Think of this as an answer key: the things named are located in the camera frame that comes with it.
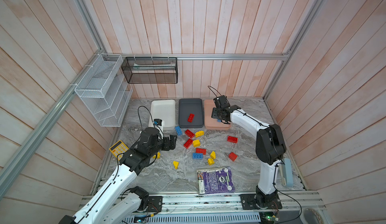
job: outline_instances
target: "gray marble surface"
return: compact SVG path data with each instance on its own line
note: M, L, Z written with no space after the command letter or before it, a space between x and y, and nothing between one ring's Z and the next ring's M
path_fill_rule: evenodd
M146 106L150 110L151 102L149 99L133 99L130 100L128 111L122 124L122 130L119 139L126 145L130 146L138 139L141 125L138 119L137 108L141 105ZM237 98L229 99L232 105L240 106L245 112L254 116L258 120L272 124L273 120L268 112L268 109L261 98ZM148 125L149 113L145 108L140 108L139 111L144 128ZM176 124L178 124L178 99L176 99ZM141 186L150 193L155 192L196 192L197 185L197 169L225 167L230 166L232 170L232 179L235 185L235 190L239 191L255 191L256 185L259 182L260 176L260 161L255 153L255 137L239 127L232 125L228 131L206 130L205 126L201 129L190 129L193 133L204 130L205 135L199 137L201 142L200 148L207 149L207 155L203 160L192 159L192 153L195 148L190 146L189 149L184 148L183 144L188 140L188 137L183 134L178 136L176 148L171 151L161 151L161 158L145 168L140 175L128 186ZM176 131L164 131L165 135L176 134ZM239 138L237 144L227 141L228 135ZM211 151L216 152L215 164L210 166L207 162ZM228 158L228 154L234 152L238 158L232 162ZM180 163L178 169L173 166L173 161ZM107 176L110 176L117 165L116 159L112 159ZM303 185L300 183L298 173L294 168L293 178L294 186L292 188L283 187L280 178L277 179L277 188L279 190L303 190Z

